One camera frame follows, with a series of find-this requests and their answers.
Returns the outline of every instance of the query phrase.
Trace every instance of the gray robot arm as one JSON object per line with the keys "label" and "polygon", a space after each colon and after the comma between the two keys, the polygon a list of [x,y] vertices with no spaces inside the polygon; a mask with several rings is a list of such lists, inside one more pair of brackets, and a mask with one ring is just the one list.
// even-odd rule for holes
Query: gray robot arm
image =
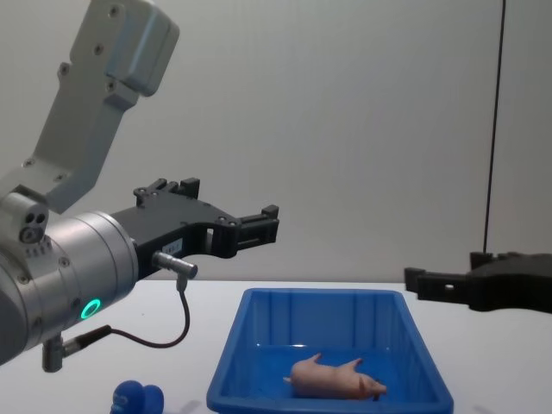
{"label": "gray robot arm", "polygon": [[87,213],[47,227],[48,212],[96,184],[122,115],[157,91],[178,37],[148,0],[91,1],[33,155],[0,180],[0,364],[134,287],[119,223]]}
{"label": "gray robot arm", "polygon": [[83,197],[124,112],[157,91],[178,38],[148,1],[93,0],[34,153],[0,180],[0,199],[16,191],[61,213]]}
{"label": "gray robot arm", "polygon": [[48,224],[50,210],[63,212],[95,185],[123,113],[157,91],[178,37],[148,0],[91,0],[34,154],[0,180],[0,365],[43,343],[44,369],[58,371],[99,337],[64,344],[60,333],[139,279],[174,271],[185,304],[197,268],[183,257],[230,258],[275,242],[276,206],[233,217],[198,200],[197,179],[158,179],[135,190],[133,208]]}

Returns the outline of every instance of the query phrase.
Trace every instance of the pink toy pig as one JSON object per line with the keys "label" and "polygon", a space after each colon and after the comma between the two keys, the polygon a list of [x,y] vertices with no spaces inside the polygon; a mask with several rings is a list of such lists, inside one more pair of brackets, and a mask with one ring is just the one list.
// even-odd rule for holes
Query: pink toy pig
{"label": "pink toy pig", "polygon": [[387,393],[387,387],[354,369],[362,363],[359,358],[339,367],[317,364],[322,354],[308,360],[296,362],[292,367],[291,378],[295,393],[301,397],[332,399],[378,399]]}

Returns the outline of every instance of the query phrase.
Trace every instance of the white table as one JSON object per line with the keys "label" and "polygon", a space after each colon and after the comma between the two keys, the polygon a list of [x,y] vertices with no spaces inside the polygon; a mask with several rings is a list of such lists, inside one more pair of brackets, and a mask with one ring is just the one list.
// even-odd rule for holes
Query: white table
{"label": "white table", "polygon": [[[166,414],[207,414],[205,394],[249,287],[393,289],[401,284],[194,281],[188,285],[189,336],[176,348],[144,348],[110,336],[64,360],[59,373],[41,370],[41,347],[0,367],[0,412],[104,414],[124,380],[155,384]],[[465,305],[418,301],[411,314],[453,399],[455,413],[543,414],[552,410],[552,315],[529,310],[479,313]],[[158,342],[173,339],[183,316],[173,281],[143,281],[122,302],[68,330],[69,339],[109,323]],[[198,363],[198,353],[209,361]]]}

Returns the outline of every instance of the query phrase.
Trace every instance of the gray wall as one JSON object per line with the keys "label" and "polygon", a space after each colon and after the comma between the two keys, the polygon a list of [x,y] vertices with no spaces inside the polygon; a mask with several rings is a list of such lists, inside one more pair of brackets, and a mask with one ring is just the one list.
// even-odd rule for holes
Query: gray wall
{"label": "gray wall", "polygon": [[552,3],[506,13],[489,250],[552,252]]}
{"label": "gray wall", "polygon": [[[181,28],[164,82],[69,213],[120,210],[136,186],[195,176],[230,213],[281,207],[277,244],[193,258],[204,278],[466,268],[483,239],[498,1],[158,3]],[[87,4],[3,6],[1,174],[32,152]]]}

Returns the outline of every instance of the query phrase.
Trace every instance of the blue plastic tray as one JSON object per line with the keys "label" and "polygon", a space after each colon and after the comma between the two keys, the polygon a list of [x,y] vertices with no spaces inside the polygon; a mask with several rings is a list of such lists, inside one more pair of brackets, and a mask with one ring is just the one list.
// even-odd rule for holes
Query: blue plastic tray
{"label": "blue plastic tray", "polygon": [[[355,358],[357,371],[387,386],[379,401],[297,398],[283,381],[292,365],[322,352],[321,364]],[[222,414],[450,414],[453,400],[400,293],[251,289],[207,392]]]}

